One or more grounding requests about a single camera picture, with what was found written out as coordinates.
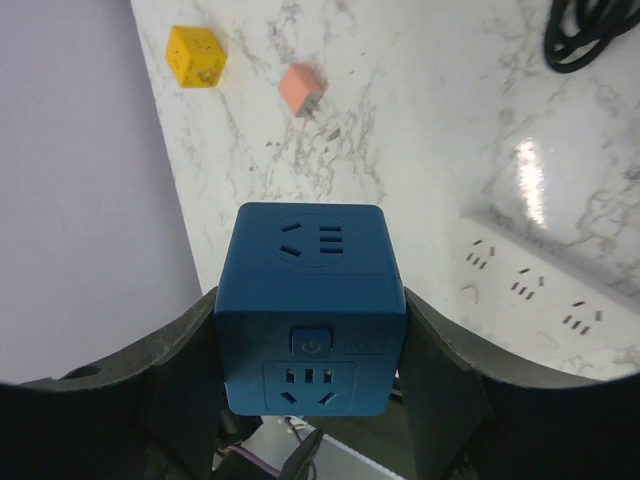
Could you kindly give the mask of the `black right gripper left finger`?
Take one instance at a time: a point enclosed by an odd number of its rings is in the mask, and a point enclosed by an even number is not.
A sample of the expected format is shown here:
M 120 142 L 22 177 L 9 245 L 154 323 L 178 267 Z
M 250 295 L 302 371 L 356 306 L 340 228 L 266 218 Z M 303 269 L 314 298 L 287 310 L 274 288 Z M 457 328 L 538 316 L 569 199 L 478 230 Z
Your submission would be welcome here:
M 60 379 L 2 385 L 2 478 L 210 478 L 223 406 L 215 299 Z

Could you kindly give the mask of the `blue cube socket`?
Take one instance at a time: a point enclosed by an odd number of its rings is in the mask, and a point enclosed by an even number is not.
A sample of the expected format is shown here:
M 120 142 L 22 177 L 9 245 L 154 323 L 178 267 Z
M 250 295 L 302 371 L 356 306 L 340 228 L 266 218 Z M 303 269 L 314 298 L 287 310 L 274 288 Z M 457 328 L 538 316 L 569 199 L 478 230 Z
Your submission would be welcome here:
M 234 413 L 384 413 L 408 314 L 382 210 L 244 204 L 213 320 Z

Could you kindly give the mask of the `white triangular power strip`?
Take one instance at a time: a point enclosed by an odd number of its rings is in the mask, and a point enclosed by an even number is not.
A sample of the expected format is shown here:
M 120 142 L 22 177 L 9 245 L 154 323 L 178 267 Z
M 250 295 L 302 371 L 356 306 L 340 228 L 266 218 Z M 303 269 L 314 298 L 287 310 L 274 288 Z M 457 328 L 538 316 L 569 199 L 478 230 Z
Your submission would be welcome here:
M 639 371 L 639 306 L 517 235 L 453 228 L 458 323 L 520 357 L 607 381 Z

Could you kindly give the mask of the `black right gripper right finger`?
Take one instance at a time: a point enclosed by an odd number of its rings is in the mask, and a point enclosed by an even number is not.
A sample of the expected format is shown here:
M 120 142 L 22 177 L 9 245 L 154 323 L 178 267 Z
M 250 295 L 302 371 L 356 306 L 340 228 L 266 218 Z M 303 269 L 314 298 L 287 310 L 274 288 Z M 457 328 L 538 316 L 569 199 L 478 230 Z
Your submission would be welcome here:
M 638 375 L 542 366 L 405 297 L 400 384 L 419 478 L 638 478 Z

